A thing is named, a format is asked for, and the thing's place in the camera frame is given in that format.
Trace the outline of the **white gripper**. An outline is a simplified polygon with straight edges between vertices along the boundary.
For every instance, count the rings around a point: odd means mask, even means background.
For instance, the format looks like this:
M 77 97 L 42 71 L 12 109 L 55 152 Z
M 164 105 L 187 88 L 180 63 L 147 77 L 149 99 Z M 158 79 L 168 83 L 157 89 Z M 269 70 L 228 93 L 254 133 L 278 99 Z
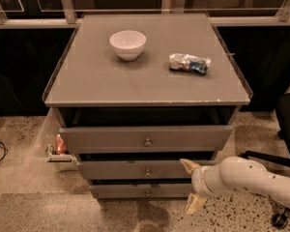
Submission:
M 195 193 L 188 196 L 186 213 L 195 214 L 206 203 L 207 196 L 218 194 L 219 175 L 217 165 L 200 166 L 190 159 L 180 159 L 188 174 L 191 174 L 192 188 Z

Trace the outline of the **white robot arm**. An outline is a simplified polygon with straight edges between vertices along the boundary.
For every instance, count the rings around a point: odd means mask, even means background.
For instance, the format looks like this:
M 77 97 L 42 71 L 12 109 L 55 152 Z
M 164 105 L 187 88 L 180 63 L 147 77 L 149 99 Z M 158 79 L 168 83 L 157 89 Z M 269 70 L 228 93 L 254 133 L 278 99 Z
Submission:
M 203 165 L 180 159 L 191 177 L 191 192 L 186 212 L 193 215 L 207 198 L 234 190 L 269 196 L 275 202 L 290 209 L 290 177 L 272 173 L 250 159 L 228 157 L 215 165 Z

